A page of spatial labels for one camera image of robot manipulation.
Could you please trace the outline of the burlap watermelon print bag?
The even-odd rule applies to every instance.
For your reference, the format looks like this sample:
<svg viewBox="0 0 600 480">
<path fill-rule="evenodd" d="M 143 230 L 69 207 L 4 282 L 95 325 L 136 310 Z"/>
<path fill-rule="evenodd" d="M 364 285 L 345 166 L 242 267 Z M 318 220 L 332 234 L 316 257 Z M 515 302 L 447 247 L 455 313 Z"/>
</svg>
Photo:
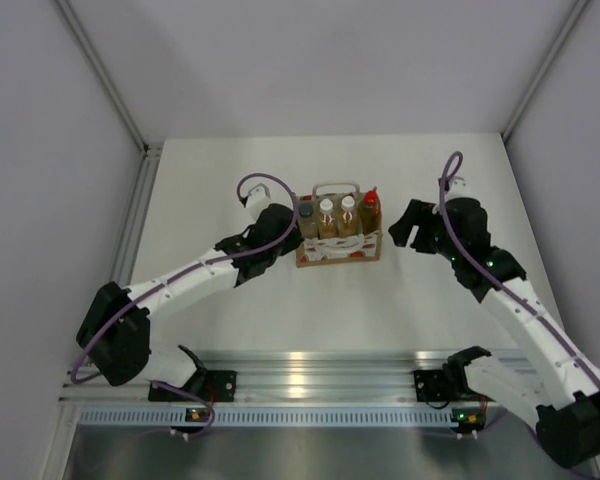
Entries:
<svg viewBox="0 0 600 480">
<path fill-rule="evenodd" d="M 337 224 L 340 213 L 341 199 L 346 195 L 352 195 L 356 201 L 358 216 L 358 231 L 354 236 L 342 238 L 339 235 L 335 238 L 305 239 L 296 249 L 296 266 L 298 268 L 326 266 L 339 263 L 352 262 L 370 262 L 380 259 L 382 251 L 382 209 L 380 213 L 378 229 L 369 235 L 365 235 L 358 215 L 358 206 L 369 190 L 362 190 L 360 185 L 353 181 L 339 182 L 321 182 L 313 186 L 309 195 L 303 195 L 298 198 L 299 204 L 303 201 L 310 201 L 314 205 L 315 218 L 317 226 L 319 224 L 319 203 L 322 199 L 328 198 L 334 204 L 334 217 Z"/>
</svg>

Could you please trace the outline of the yellow bottle red cap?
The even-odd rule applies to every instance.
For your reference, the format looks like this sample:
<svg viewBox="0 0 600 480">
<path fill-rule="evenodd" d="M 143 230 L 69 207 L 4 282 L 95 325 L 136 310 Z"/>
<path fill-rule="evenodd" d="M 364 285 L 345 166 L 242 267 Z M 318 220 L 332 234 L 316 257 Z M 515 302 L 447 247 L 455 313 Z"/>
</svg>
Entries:
<svg viewBox="0 0 600 480">
<path fill-rule="evenodd" d="M 378 229 L 381 213 L 380 199 L 377 188 L 367 191 L 359 206 L 358 215 L 365 235 L 369 235 Z"/>
</svg>

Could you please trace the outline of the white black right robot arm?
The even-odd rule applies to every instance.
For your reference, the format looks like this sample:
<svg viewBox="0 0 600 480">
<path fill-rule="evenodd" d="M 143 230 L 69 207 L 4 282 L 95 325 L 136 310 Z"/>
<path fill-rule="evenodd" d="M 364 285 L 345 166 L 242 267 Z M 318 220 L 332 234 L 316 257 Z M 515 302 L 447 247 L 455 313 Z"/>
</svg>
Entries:
<svg viewBox="0 0 600 480">
<path fill-rule="evenodd" d="M 531 380 L 474 346 L 443 364 L 453 397 L 483 395 L 533 429 L 544 452 L 572 468 L 600 455 L 600 370 L 544 309 L 523 267 L 491 242 L 474 198 L 442 207 L 413 199 L 389 233 L 398 247 L 438 254 L 461 286 L 505 328 L 536 371 Z"/>
</svg>

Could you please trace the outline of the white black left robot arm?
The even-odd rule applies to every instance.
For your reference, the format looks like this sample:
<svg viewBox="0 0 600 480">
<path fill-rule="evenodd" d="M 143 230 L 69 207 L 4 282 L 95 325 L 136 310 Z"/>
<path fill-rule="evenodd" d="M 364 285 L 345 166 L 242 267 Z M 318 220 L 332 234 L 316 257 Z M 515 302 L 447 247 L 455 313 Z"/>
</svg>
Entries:
<svg viewBox="0 0 600 480">
<path fill-rule="evenodd" d="M 219 241 L 178 271 L 127 287 L 115 282 L 101 287 L 77 344 L 111 386 L 146 380 L 195 399 L 205 390 L 206 367 L 184 345 L 161 347 L 158 327 L 198 301 L 264 274 L 302 240 L 293 210 L 271 203 L 245 231 Z"/>
</svg>

